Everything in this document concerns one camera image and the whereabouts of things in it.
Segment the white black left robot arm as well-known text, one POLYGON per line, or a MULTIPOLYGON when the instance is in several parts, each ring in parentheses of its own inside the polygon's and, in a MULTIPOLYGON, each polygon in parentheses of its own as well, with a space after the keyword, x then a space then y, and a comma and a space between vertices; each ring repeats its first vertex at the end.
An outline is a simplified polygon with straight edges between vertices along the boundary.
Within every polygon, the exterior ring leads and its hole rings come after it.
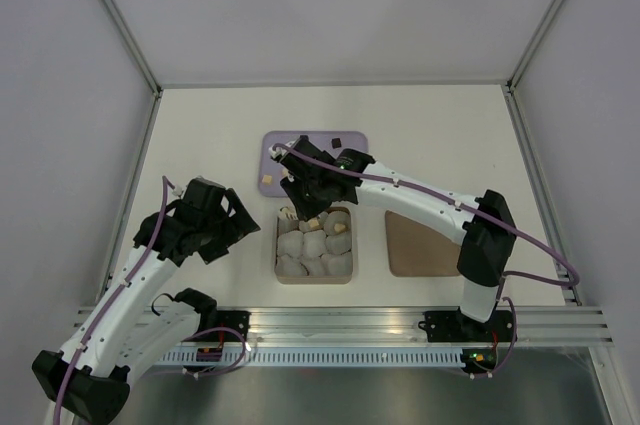
POLYGON ((162 181, 158 212, 146 217, 120 273, 78 330, 56 351, 41 351, 32 371, 52 402, 51 421, 69 412, 89 424, 109 424, 121 412, 134 385, 182 342, 233 337, 247 353, 245 332, 219 317, 211 296, 186 288, 145 326, 138 320, 162 287, 191 256, 210 264, 259 225, 231 188, 202 177, 185 191, 162 181))

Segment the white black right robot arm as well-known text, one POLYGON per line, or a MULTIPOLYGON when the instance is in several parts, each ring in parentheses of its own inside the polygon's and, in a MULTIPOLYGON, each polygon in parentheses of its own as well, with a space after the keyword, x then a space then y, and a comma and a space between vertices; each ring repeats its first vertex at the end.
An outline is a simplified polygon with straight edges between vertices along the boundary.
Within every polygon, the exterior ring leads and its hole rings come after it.
POLYGON ((457 329, 469 340, 491 330, 502 274, 516 241, 515 223, 501 194, 487 190, 474 197, 413 183, 365 152, 345 149, 334 157, 306 135, 274 144, 269 155, 288 171, 281 187, 300 219, 348 202, 393 212, 459 246, 456 267, 463 292, 457 329))

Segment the metal tongs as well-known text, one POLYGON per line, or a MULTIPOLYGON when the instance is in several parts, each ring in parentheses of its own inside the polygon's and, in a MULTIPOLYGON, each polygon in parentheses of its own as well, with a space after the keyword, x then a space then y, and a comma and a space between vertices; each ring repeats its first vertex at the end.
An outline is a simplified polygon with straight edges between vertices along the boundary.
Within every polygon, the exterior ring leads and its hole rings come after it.
POLYGON ((296 210, 289 207, 281 208, 278 211, 278 218, 282 221, 299 221, 296 210))

